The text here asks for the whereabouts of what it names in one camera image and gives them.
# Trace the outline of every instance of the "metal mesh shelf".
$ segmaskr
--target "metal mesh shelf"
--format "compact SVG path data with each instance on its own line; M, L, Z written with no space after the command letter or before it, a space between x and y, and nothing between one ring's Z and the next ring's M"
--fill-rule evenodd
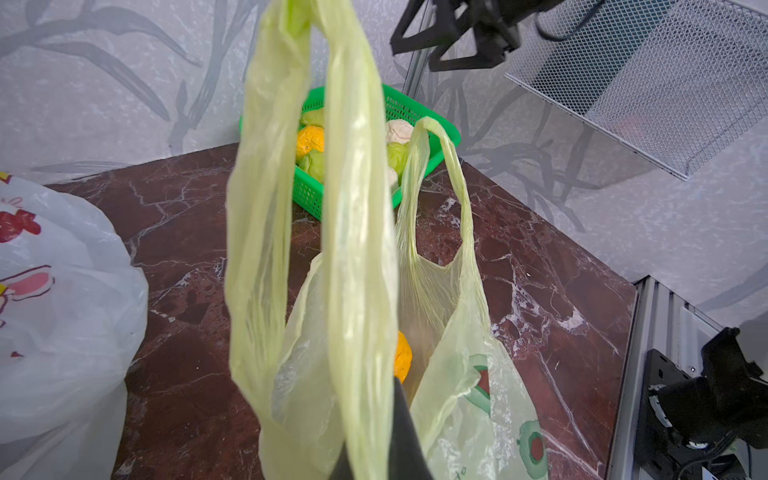
M596 0L540 15L565 35ZM608 0L572 38L531 26L507 77L687 180L768 115L768 17L724 0Z

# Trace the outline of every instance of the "marble surface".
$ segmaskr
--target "marble surface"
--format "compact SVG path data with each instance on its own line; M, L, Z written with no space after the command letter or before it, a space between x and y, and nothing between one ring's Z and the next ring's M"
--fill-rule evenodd
M259 425L227 368L225 187L236 145L110 171L59 191L100 207L146 273L150 312L128 371L113 478L262 478ZM508 192L464 164L493 330L535 404L550 478L603 478L635 290ZM419 195L417 245L447 263L459 205L439 167ZM289 300L320 249L294 205Z

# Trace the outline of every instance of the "green printed design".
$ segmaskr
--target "green printed design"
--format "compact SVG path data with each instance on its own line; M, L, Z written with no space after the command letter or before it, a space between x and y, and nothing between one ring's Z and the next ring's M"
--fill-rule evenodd
M529 420L520 425L518 447L525 469L531 478L547 475L547 445L541 434L538 420Z
M491 389L488 384L488 357L477 354L469 357L469 361L480 373L480 380L475 387L465 396L474 406L479 407L483 412L491 416Z

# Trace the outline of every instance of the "gray patterned wall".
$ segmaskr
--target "gray patterned wall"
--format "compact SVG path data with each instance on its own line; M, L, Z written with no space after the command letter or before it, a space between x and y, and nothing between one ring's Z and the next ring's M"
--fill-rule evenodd
M382 79L402 84L409 56L392 58L389 36L406 0L354 3ZM47 183L237 141L265 4L0 2L0 170ZM629 280L653 275L723 325L768 322L768 122L684 183L506 68L424 78L419 100L459 127L464 158Z
M628 280L650 274L725 326L768 326L768 119L683 182L507 69L425 74L417 98L459 127L459 155Z
M267 0L0 2L0 170L72 179L237 141ZM354 0L382 79L405 0ZM326 46L313 43L313 86ZM407 68L409 57L398 61Z

